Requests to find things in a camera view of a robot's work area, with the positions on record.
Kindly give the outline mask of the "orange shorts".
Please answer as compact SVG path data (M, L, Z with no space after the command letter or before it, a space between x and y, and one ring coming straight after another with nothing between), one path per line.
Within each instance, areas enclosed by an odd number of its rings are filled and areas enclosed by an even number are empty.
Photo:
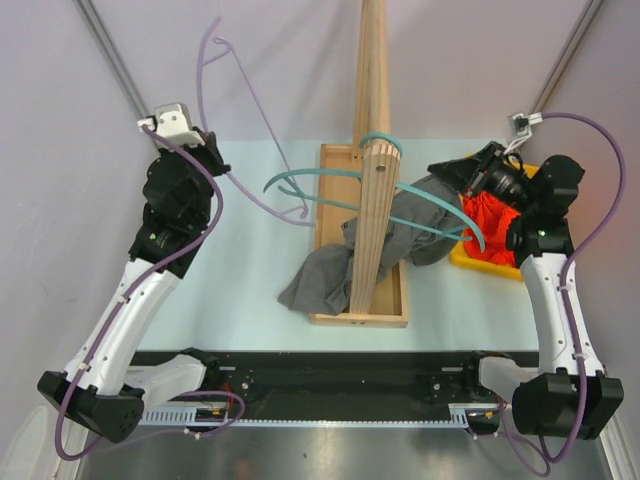
M478 225L485 241L485 248L481 249L473 232L467 229L465 234L472 237L471 241L464 243L467 255L475 260L514 267L514 253L507 249L506 238L511 222L519 213L486 192L474 198L465 197L463 209Z

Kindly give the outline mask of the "grey shorts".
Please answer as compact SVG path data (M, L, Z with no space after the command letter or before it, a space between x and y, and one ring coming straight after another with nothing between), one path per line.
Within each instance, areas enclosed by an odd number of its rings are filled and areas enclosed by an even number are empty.
M391 269L407 260L418 267L433 265L448 255L465 229L456 215L462 209L459 195L434 175L428 174L394 195L385 228L376 232L380 242L376 281L386 279ZM343 241L320 246L309 253L281 291L277 301L290 311L335 316L350 306L354 260L364 232L360 219L341 225Z

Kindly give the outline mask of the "teal plastic hanger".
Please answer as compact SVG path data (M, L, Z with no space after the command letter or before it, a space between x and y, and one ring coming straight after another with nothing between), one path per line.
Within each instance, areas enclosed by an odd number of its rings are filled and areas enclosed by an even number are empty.
M312 202L323 203L343 209L356 210L357 208L355 206L349 206L345 203L330 201L317 196L307 195L299 187L296 186L295 182L292 180L292 177L298 175L328 175L359 179L361 181L361 193L360 206L357 210L361 212L363 220L369 219L375 226L386 226L389 221L392 221L419 229L424 232L433 233L435 235L454 239L457 241L469 240L469 237L457 235L457 232L463 231L465 228L471 228L478 238L481 248L484 248L484 240L482 239L482 234L480 233L479 227L464 213L462 209L456 208L450 202L446 202L438 196L435 196L424 190L417 189L411 185L402 182L393 183L393 180L397 178L397 170L403 155L403 147L401 145L401 142L395 136L381 131L370 132L361 138L359 146L365 149L365 159L389 157L389 162L377 162L375 166L385 169L388 165L391 165L392 167L394 167L394 170L391 173L382 172L373 174L371 172L371 167L368 167L367 165L363 167L361 173L329 168L302 168L287 170L286 172L281 172L271 177L264 185L263 192L266 193L276 182L285 181L291 187L291 190L287 190L286 188L279 186L278 190L281 193L303 200L310 200ZM412 194L432 204L435 204L436 206L446 210L447 212L450 212L460 221L462 221L464 226L454 228L453 230L438 230L433 227L428 227L403 218L394 217L393 215L391 215L391 207L395 189L399 189L401 192Z

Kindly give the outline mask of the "purple hanger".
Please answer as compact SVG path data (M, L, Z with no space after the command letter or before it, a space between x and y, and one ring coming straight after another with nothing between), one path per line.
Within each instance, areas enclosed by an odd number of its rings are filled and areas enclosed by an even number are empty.
M198 42L195 98L203 129L216 131L225 142L263 141L267 147L263 155L233 160L229 182L241 197L286 224L313 226L312 207L307 200L292 198L289 204L278 206L266 197L259 182L250 178L251 167L291 170L293 159L272 125L249 68L219 13L207 22Z

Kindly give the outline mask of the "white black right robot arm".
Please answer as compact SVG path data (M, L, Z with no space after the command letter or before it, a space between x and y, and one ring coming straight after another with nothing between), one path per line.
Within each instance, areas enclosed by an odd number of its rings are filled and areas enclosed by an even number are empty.
M517 211L506 246L527 288L539 344L529 372L501 354L479 357L461 376L473 401L491 394L508 401L517 430L540 437L592 440L624 399L591 346L575 289L574 247L566 215L577 198L583 168L554 155L533 175L491 142L466 158L432 164L429 172L456 192L487 193Z

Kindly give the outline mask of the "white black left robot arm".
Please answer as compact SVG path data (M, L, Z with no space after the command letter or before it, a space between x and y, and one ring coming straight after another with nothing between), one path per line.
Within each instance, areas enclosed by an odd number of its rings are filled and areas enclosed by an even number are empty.
M46 371L37 389L56 409L54 445L65 452L67 421L111 443L130 436L150 410L193 393L207 400L221 387L215 358L188 348L131 376L128 368L161 305L186 276L201 245L217 226L223 197L215 181L229 172L214 133L197 127L155 140L158 158L143 187L143 222L123 275L95 329L62 371Z

